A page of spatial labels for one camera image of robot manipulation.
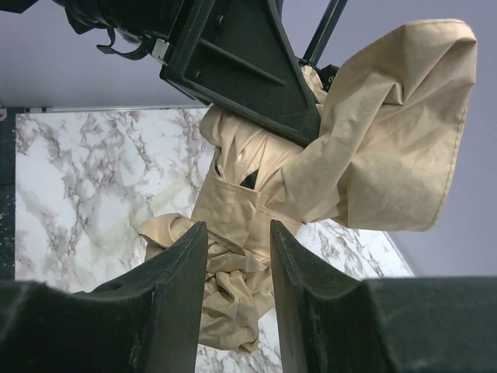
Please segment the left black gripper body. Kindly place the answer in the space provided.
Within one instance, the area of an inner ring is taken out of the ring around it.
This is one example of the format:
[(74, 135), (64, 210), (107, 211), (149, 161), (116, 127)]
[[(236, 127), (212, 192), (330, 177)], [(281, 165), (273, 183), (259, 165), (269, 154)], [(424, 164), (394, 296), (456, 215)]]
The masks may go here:
[(195, 1), (161, 79), (306, 147), (321, 117), (273, 1)]

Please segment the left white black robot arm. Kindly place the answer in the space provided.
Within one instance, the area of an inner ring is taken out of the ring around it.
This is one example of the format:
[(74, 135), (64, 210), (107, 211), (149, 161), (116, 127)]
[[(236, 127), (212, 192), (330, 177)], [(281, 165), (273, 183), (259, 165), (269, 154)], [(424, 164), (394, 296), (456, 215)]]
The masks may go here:
[(185, 95), (249, 119), (305, 147), (321, 117), (273, 1), (65, 1), (76, 33), (105, 29), (137, 40)]

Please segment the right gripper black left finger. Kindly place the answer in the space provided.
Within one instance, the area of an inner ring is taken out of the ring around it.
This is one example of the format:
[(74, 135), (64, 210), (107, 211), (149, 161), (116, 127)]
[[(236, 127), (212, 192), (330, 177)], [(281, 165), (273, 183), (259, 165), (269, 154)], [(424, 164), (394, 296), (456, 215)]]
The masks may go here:
[(207, 227), (90, 292), (1, 283), (3, 372), (192, 372)]

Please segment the beige umbrella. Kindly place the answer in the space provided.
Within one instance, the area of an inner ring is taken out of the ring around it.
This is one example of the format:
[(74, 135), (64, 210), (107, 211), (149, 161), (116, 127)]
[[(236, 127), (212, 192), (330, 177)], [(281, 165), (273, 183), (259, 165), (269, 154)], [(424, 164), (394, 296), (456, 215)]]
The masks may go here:
[(459, 19), (406, 23), (354, 54), (325, 89), (303, 67), (321, 116), (302, 148), (212, 106), (200, 121), (214, 157), (189, 217), (163, 214), (139, 234), (147, 258), (198, 221), (208, 230), (199, 342), (251, 353), (274, 306), (270, 223), (298, 232), (425, 231), (443, 210), (477, 72), (477, 40)]

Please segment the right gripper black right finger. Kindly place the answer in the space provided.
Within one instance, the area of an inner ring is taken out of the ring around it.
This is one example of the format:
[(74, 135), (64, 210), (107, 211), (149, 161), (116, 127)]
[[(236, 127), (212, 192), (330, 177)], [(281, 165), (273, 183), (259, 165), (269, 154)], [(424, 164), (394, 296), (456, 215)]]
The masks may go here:
[(358, 281), (272, 221), (285, 372), (494, 372), (494, 277)]

